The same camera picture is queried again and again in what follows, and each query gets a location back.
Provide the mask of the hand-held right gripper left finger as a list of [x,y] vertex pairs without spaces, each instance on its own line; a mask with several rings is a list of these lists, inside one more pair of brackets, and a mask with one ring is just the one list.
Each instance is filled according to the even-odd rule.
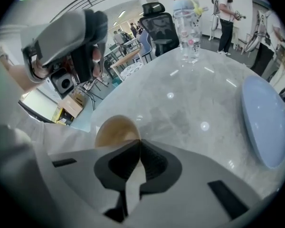
[[51,154],[63,181],[100,214],[122,222],[139,204],[140,141]]

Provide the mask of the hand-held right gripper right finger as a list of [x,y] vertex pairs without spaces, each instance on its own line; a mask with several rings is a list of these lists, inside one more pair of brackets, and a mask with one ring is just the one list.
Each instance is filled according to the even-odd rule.
[[260,197],[211,158],[159,142],[141,142],[146,182],[139,220],[234,220]]

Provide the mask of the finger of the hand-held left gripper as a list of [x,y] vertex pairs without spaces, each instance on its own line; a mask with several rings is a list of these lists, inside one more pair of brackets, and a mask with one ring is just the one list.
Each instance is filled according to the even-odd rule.
[[101,11],[84,10],[85,33],[83,42],[72,52],[75,72],[80,83],[92,78],[94,69],[92,53],[97,48],[100,51],[100,65],[104,64],[104,52],[107,42],[108,19]]
[[66,12],[51,23],[27,27],[20,33],[24,65],[28,67],[33,56],[47,65],[80,47],[94,30],[91,9]]

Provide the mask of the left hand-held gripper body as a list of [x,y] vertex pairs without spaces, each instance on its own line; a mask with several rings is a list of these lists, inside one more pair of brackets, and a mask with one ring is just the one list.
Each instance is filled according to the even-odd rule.
[[42,65],[36,54],[23,54],[24,65],[30,80],[35,83],[45,81],[61,99],[68,95],[75,87],[71,59],[66,56]]

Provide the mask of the person's left hand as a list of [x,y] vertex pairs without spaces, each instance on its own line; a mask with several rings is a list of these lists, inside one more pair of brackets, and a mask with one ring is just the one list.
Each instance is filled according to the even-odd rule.
[[[101,74],[101,68],[100,68],[100,59],[101,59],[101,53],[97,47],[94,47],[93,50],[90,53],[90,61],[92,62],[92,75],[93,78],[99,77]],[[73,65],[74,60],[70,59],[68,60],[66,57],[63,58],[62,67],[64,67],[67,72],[71,73],[71,66]],[[53,71],[54,67],[50,66],[49,68],[45,68],[42,66],[38,58],[32,62],[33,72],[34,74],[42,79],[45,79],[48,77]]]

